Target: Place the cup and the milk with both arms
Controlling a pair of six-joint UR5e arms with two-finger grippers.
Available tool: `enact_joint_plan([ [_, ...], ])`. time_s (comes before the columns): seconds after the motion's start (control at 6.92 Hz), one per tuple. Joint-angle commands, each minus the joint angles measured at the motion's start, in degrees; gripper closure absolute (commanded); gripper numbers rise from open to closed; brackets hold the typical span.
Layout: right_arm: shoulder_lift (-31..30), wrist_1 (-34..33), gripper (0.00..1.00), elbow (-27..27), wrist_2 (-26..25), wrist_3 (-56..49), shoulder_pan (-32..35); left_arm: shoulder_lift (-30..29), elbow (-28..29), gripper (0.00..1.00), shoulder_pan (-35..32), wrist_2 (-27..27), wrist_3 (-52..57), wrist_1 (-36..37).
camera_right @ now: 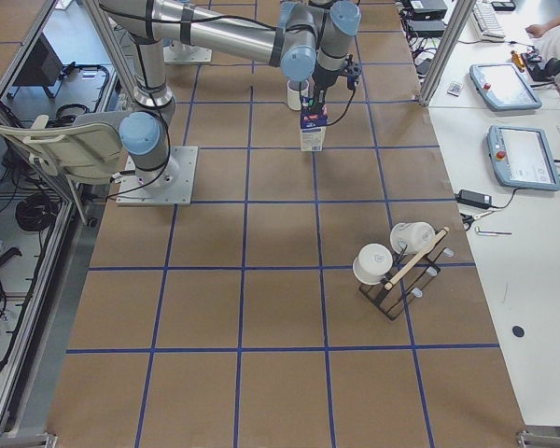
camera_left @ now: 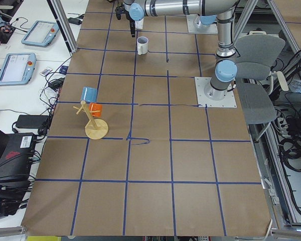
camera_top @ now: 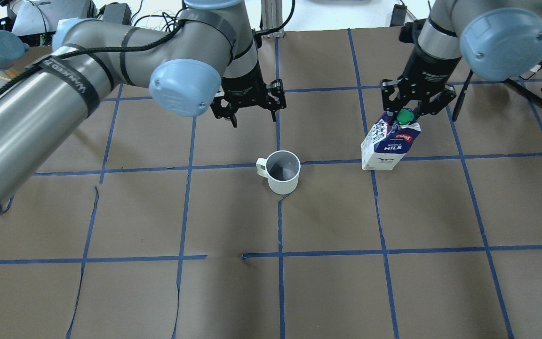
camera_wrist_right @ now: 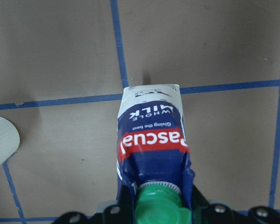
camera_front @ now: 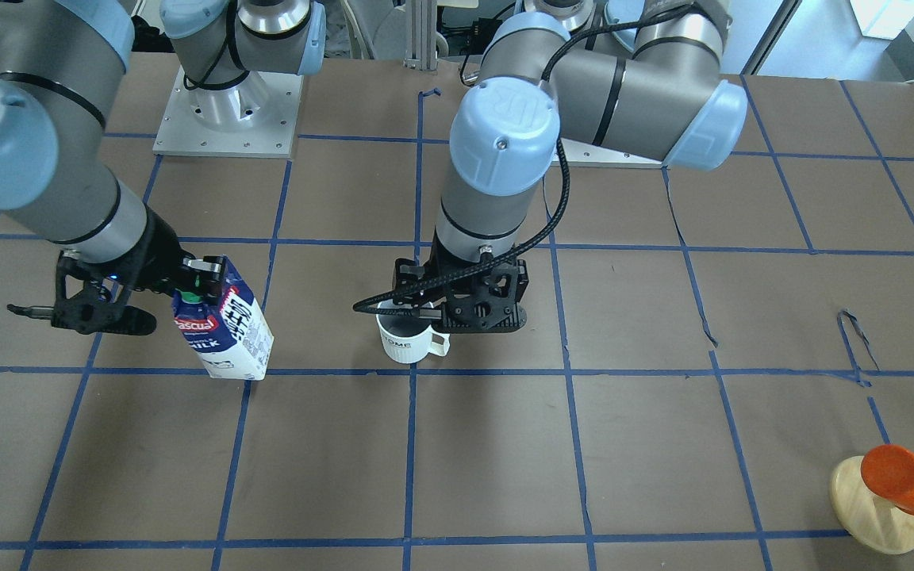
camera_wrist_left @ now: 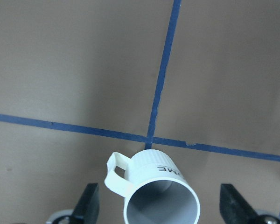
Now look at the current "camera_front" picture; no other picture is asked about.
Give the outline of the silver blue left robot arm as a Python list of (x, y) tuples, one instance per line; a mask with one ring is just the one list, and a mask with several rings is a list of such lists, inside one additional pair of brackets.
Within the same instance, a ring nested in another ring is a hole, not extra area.
[(563, 141), (710, 171), (732, 153), (747, 97), (720, 76), (726, 1), (647, 1), (638, 21), (572, 35), (543, 11), (512, 15), (454, 116), (428, 261), (396, 261), (393, 288), (355, 311), (445, 333), (512, 332), (526, 313), (521, 256), (568, 206)]

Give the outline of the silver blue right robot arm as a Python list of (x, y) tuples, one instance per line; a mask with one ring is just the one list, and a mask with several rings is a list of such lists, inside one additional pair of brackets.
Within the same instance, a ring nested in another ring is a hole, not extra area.
[[(163, 1), (159, 13), (182, 74), (156, 150), (289, 153), (298, 80), (325, 54), (323, 5)], [(191, 288), (193, 261), (98, 158), (134, 37), (119, 1), (0, 1), (0, 211), (81, 279), (168, 293)]]

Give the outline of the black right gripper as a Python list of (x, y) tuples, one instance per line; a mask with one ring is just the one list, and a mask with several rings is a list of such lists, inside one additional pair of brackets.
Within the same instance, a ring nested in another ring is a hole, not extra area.
[(228, 275), (224, 256), (195, 258), (181, 247), (171, 226), (146, 209), (142, 237), (120, 258), (108, 263), (108, 276), (123, 286), (175, 295), (176, 290), (215, 301)]

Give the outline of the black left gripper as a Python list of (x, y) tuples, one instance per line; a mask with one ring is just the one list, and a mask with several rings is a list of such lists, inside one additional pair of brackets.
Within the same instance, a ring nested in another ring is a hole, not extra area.
[[(398, 258), (393, 268), (393, 289), (405, 289), (417, 281), (429, 281), (457, 274), (478, 263), (454, 256), (439, 239), (425, 264)], [(463, 276), (457, 281), (422, 288), (409, 295), (394, 295), (392, 301), (402, 308), (417, 308), (421, 314), (438, 311), (432, 325), (439, 332), (515, 332), (527, 324), (520, 301), (529, 283), (528, 268), (522, 259), (512, 258), (492, 270)]]

